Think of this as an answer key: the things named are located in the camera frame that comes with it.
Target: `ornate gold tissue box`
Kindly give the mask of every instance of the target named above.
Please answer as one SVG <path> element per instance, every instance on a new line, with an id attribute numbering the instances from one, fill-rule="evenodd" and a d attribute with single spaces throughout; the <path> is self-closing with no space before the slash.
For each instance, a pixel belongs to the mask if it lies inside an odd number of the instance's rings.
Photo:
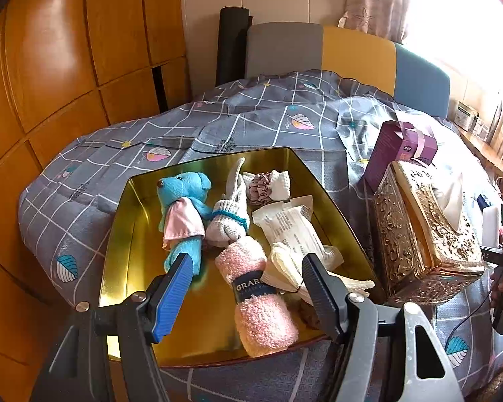
<path id="1" fill-rule="evenodd" d="M 484 272 L 473 228 L 447 221 L 429 169 L 393 162 L 375 194 L 383 275 L 393 302 L 443 303 Z"/>

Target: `window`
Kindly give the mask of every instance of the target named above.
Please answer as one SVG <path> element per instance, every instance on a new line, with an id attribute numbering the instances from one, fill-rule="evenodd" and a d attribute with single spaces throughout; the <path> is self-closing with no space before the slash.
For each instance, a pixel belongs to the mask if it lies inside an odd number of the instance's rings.
<path id="1" fill-rule="evenodd" d="M 499 0 L 410 0 L 405 45 L 451 77 L 451 96 L 489 125 L 503 99 L 503 5 Z"/>

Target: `blue gripper pad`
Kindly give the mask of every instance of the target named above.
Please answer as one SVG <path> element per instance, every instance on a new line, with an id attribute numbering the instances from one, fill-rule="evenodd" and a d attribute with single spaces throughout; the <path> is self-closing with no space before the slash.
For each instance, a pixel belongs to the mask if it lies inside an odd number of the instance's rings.
<path id="1" fill-rule="evenodd" d="M 192 282 L 192 277 L 193 261 L 192 257 L 187 254 L 173 274 L 169 285 L 157 304 L 157 321 L 153 331 L 151 331 L 156 343 L 159 343 L 162 337 L 168 335 L 172 331 L 175 319 L 177 319 L 177 314 L 181 309 L 184 297 Z"/>

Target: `pink fuzzy sock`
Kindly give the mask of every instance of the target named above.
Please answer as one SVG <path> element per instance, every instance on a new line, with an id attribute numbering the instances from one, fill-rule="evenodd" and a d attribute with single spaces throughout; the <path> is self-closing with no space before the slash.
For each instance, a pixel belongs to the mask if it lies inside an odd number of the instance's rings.
<path id="1" fill-rule="evenodd" d="M 266 263 L 263 248 L 250 236 L 232 243 L 216 257 L 216 267 L 228 284 L 248 272 L 263 271 Z M 255 278 L 244 282 L 253 288 L 257 283 Z M 238 302 L 235 322 L 250 357 L 279 352 L 298 340 L 298 329 L 278 294 L 252 295 Z"/>

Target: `black cable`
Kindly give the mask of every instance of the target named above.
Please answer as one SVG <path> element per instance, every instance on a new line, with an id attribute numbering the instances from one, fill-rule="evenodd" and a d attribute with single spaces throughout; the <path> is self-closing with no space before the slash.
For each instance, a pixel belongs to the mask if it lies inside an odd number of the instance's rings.
<path id="1" fill-rule="evenodd" d="M 501 275 L 499 277 L 499 280 L 497 281 L 497 284 L 499 284 L 501 281 L 503 280 L 503 271 L 501 272 Z M 444 347 L 444 351 L 447 352 L 447 346 L 449 346 L 449 343 L 451 343 L 451 339 L 453 338 L 453 335 L 454 333 L 456 332 L 456 330 L 460 327 L 460 325 L 462 325 L 465 321 L 467 321 L 471 316 L 473 316 L 478 310 L 480 307 L 483 306 L 483 304 L 487 301 L 487 299 L 490 297 L 490 294 L 492 293 L 492 289 L 490 289 L 490 291 L 488 292 L 488 295 L 486 295 L 486 297 L 484 298 L 483 302 L 481 302 L 479 304 L 479 306 L 473 310 L 471 312 L 471 314 L 466 317 L 464 320 L 462 320 L 457 326 L 455 326 L 453 328 L 453 330 L 449 333 L 449 337 L 447 337 L 447 341 L 445 342 L 445 347 Z"/>

